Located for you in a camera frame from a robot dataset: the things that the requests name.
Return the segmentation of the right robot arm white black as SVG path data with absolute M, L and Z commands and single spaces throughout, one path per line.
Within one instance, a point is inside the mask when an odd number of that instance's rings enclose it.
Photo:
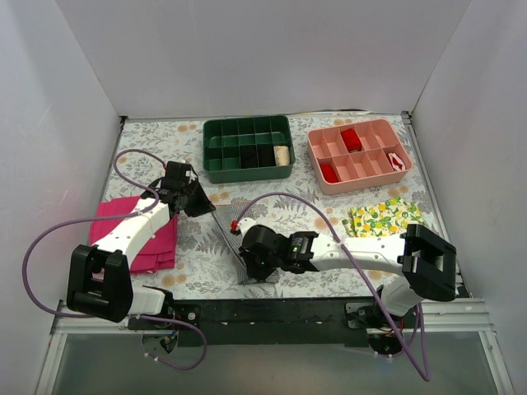
M 337 242 L 314 231 L 281 235 L 245 218 L 234 226 L 241 235 L 239 253 L 249 277 L 267 279 L 276 269 L 303 274 L 333 269 L 364 269 L 394 274 L 382 286 L 373 319 L 391 327 L 423 300 L 450 302 L 456 297 L 456 249 L 420 224 L 402 234 L 347 237 Z

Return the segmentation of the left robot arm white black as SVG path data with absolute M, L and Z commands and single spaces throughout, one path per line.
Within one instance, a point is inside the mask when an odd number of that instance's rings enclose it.
M 130 267 L 144 246 L 180 212 L 197 217 L 214 210 L 193 166 L 168 162 L 165 175 L 149 186 L 128 216 L 92 246 L 81 244 L 73 250 L 67 307 L 116 323 L 146 314 L 155 328 L 168 328 L 175 309 L 166 303 L 166 293 L 134 286 Z

